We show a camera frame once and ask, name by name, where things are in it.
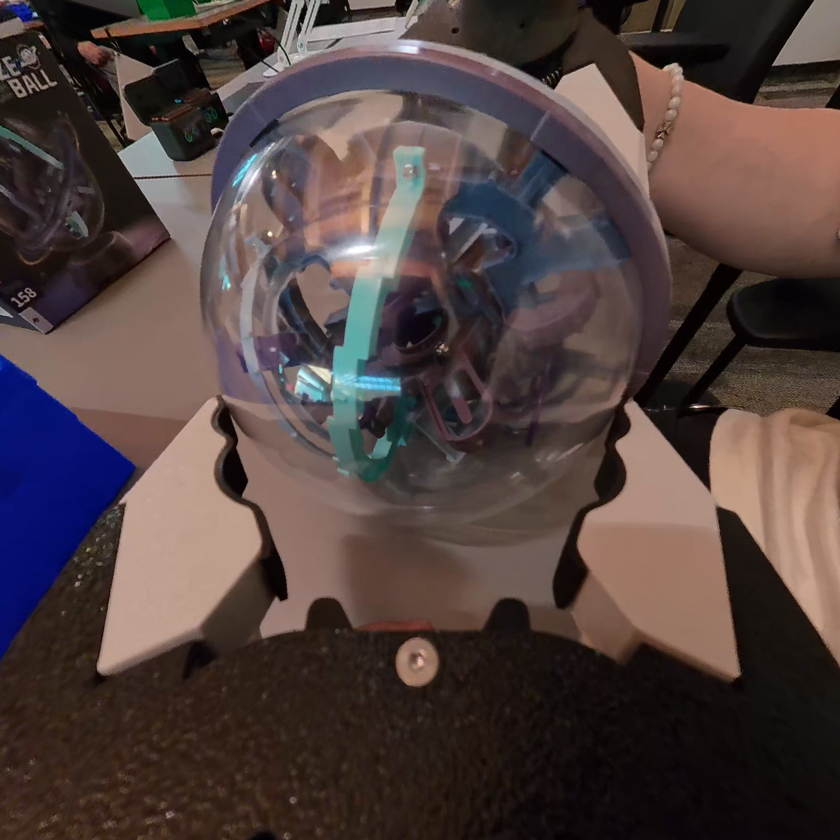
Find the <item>person's cream shirt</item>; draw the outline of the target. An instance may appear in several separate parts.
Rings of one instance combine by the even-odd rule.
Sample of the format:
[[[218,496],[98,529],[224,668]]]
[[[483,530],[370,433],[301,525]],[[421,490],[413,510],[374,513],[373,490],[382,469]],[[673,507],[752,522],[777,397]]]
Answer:
[[[838,660],[838,420],[729,408],[711,434],[709,475],[717,505],[738,515]]]

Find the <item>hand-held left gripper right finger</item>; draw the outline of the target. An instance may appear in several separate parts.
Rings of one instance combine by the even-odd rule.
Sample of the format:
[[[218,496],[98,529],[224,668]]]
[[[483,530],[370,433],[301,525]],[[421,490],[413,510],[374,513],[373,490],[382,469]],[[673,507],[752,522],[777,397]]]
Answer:
[[[617,411],[553,577],[581,643],[625,663],[654,648],[728,683],[741,675],[718,509],[648,415]]]

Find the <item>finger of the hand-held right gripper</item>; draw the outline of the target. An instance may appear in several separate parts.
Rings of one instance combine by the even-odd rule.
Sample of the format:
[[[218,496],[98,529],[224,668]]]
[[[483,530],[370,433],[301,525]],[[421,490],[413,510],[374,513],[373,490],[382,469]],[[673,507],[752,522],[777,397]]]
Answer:
[[[589,64],[564,76],[554,87],[554,96],[568,105],[598,140],[604,161],[594,161],[584,182],[598,198],[614,198],[616,175],[627,175],[636,191],[645,196],[651,218],[662,222],[650,195],[645,137],[629,116],[596,64]]]

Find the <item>dark maze ball box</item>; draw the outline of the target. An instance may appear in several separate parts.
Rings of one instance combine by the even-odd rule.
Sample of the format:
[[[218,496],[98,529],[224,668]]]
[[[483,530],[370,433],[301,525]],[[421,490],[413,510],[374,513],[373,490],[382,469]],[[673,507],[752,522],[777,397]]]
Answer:
[[[1,46],[1,322],[48,334],[170,240],[35,33]]]

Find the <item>wooden table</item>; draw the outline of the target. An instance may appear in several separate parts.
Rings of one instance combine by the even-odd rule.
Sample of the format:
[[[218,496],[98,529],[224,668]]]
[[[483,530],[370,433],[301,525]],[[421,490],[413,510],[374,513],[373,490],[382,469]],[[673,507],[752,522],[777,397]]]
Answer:
[[[93,39],[120,39],[142,35],[163,35],[185,33],[209,28],[225,20],[235,18],[253,9],[266,5],[279,5],[277,1],[237,1],[205,3],[195,6],[193,16],[181,16],[160,20],[149,20],[145,16],[134,17],[115,24],[93,28]]]

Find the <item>blue plastic bin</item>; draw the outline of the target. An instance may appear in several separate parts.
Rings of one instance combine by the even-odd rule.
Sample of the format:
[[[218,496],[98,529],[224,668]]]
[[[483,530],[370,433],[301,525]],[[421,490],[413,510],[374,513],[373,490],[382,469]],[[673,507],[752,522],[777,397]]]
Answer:
[[[1,655],[134,465],[1,358]]]

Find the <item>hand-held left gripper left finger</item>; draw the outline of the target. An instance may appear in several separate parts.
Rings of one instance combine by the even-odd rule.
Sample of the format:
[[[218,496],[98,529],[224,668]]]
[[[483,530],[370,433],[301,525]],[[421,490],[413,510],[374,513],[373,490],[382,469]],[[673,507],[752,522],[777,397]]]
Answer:
[[[254,643],[287,579],[227,406],[206,402],[123,497],[98,656],[115,676],[182,646]]]

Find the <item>black charging case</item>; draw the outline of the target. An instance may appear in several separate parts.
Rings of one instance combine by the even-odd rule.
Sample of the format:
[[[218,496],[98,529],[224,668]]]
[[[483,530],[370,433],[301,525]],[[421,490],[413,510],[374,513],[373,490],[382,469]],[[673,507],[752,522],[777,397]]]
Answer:
[[[193,161],[211,151],[228,126],[228,112],[218,94],[193,64],[181,59],[127,84],[123,94],[173,161]]]

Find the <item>black chair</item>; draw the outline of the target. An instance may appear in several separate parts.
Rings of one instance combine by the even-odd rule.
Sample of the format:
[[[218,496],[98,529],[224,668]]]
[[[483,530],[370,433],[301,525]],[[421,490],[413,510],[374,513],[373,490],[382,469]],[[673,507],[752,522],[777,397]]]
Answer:
[[[752,103],[811,1],[686,1],[670,30],[622,34],[656,67],[677,63],[685,79]]]
[[[700,406],[711,386],[746,348],[839,352],[839,280],[772,278],[732,291],[742,270],[719,265],[688,311],[636,395],[642,408],[661,411]],[[668,381],[677,360],[731,291],[727,318],[730,342],[693,385]]]

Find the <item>transparent maze ball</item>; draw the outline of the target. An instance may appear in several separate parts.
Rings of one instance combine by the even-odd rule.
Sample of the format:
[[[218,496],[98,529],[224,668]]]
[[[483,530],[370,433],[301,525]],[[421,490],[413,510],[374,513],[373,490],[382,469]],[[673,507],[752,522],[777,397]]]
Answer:
[[[220,396],[317,506],[415,529],[549,489],[663,342],[661,224],[554,89],[453,46],[310,55],[218,146],[201,310]]]

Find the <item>person's right forearm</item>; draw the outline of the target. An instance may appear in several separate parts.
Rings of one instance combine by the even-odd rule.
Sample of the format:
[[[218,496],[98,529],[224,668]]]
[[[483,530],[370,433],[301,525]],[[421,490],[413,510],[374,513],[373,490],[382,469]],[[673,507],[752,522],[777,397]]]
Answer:
[[[770,277],[839,276],[839,113],[733,101],[632,54],[664,230],[704,256]]]

